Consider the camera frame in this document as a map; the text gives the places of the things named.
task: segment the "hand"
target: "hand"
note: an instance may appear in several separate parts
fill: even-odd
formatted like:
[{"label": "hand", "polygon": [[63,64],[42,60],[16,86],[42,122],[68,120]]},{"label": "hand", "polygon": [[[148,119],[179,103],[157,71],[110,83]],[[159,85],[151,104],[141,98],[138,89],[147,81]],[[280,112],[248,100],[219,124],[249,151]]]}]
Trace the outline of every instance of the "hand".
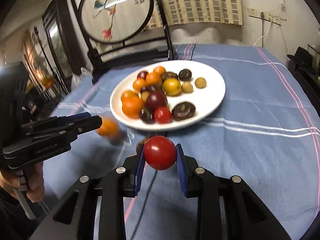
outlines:
[{"label": "hand", "polygon": [[[44,183],[43,183],[43,162],[34,165],[34,172],[31,174],[28,184],[30,189],[27,191],[27,197],[34,202],[39,202],[44,197]],[[0,187],[8,192],[12,197],[17,199],[12,187],[19,187],[20,181],[17,175],[9,168],[0,170]]]}]

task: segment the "orange fruit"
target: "orange fruit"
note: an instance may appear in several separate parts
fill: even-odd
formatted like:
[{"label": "orange fruit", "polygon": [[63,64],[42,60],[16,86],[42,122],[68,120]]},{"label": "orange fruit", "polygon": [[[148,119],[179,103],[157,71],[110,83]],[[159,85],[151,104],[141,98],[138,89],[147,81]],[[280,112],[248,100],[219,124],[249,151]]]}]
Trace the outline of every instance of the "orange fruit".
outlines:
[{"label": "orange fruit", "polygon": [[157,85],[162,83],[161,76],[154,72],[147,75],[146,81],[148,85]]},{"label": "orange fruit", "polygon": [[130,97],[126,98],[122,102],[122,112],[130,118],[138,119],[139,112],[142,108],[144,108],[145,103],[139,97]]},{"label": "orange fruit", "polygon": [[132,90],[126,90],[121,95],[121,102],[123,102],[123,100],[125,100],[126,98],[129,98],[129,97],[139,97],[139,96],[138,96],[138,94],[136,94]]},{"label": "orange fruit", "polygon": [[102,117],[102,125],[96,130],[100,136],[114,137],[120,134],[120,127],[112,117]]},{"label": "orange fruit", "polygon": [[153,70],[153,73],[158,74],[159,76],[162,76],[164,73],[166,73],[166,69],[162,66],[158,66]]},{"label": "orange fruit", "polygon": [[132,87],[135,91],[140,92],[140,89],[146,85],[147,85],[147,82],[143,78],[138,78],[137,80],[134,81]]}]

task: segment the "red cherry tomato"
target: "red cherry tomato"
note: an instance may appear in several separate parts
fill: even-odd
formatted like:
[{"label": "red cherry tomato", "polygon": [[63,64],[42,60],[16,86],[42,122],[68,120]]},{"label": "red cherry tomato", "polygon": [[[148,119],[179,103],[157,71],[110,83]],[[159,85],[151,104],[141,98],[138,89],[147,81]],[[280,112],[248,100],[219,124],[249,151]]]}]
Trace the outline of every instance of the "red cherry tomato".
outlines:
[{"label": "red cherry tomato", "polygon": [[163,136],[154,136],[144,145],[146,162],[154,169],[163,171],[170,168],[177,160],[176,147]]},{"label": "red cherry tomato", "polygon": [[166,106],[160,106],[155,110],[155,119],[158,123],[169,123],[171,122],[171,112]]}]

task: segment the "white plate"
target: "white plate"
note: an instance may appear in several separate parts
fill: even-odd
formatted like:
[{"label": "white plate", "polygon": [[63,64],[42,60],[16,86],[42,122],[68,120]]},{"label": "white plate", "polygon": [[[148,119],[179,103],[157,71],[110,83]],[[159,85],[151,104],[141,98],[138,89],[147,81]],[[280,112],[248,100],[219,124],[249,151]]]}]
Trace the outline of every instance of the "white plate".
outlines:
[{"label": "white plate", "polygon": [[[165,67],[167,71],[172,71],[177,74],[179,74],[179,72],[184,68],[191,70],[191,83],[194,91],[190,94],[181,93],[181,95],[177,97],[167,96],[167,98],[168,107],[171,110],[175,105],[183,101],[189,101],[193,103],[196,106],[196,115],[194,117],[179,122],[172,121],[171,123],[166,124],[145,124],[140,119],[131,119],[122,112],[122,103],[120,100],[121,94],[126,90],[133,90],[132,84],[137,79],[137,75],[140,71],[146,70],[151,73],[155,67],[160,65]],[[195,80],[198,77],[204,77],[206,79],[206,88],[196,88]],[[131,128],[144,131],[172,131],[193,125],[194,123],[206,118],[220,105],[224,98],[225,92],[226,85],[223,77],[214,68],[195,61],[171,60],[145,66],[144,68],[141,68],[128,75],[113,90],[110,97],[110,108],[112,114],[119,122]]]}]

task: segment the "silver screw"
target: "silver screw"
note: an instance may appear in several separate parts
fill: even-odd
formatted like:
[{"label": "silver screw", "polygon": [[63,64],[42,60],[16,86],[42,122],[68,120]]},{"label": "silver screw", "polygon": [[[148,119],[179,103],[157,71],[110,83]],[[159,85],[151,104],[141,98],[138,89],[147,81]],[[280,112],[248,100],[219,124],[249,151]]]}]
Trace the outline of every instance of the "silver screw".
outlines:
[{"label": "silver screw", "polygon": [[89,180],[89,177],[88,176],[82,176],[81,178],[80,178],[80,182],[82,182],[82,183],[85,183],[85,182],[87,182]]},{"label": "silver screw", "polygon": [[233,176],[232,181],[235,183],[239,183],[239,182],[241,182],[241,178],[239,176]]},{"label": "silver screw", "polygon": [[196,173],[197,174],[204,174],[204,168],[201,168],[201,167],[196,168]]},{"label": "silver screw", "polygon": [[125,172],[125,167],[119,167],[116,169],[116,172],[121,174],[121,173],[124,173]]}]

